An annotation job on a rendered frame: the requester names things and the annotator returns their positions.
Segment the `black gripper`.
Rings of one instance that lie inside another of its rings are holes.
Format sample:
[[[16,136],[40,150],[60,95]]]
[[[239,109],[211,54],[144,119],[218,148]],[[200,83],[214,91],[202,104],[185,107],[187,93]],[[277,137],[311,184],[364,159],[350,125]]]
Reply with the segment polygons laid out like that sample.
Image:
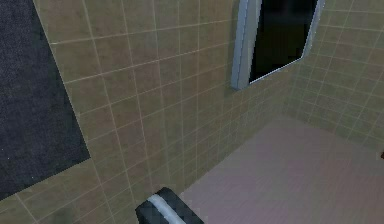
[[[170,188],[163,187],[136,209],[139,224],[204,224]]]

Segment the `grey framed dark window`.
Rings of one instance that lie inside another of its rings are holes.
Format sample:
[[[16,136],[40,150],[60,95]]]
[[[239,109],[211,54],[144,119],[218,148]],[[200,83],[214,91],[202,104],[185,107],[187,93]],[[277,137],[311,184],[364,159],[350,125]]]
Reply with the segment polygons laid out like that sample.
[[[240,0],[231,87],[242,90],[310,52],[325,0]]]

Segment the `dark grey wall panel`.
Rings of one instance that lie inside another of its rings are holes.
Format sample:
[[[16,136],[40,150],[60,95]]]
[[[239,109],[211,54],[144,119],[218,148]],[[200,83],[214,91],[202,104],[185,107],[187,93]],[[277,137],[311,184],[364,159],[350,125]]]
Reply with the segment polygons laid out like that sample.
[[[33,0],[0,0],[0,200],[89,158]]]

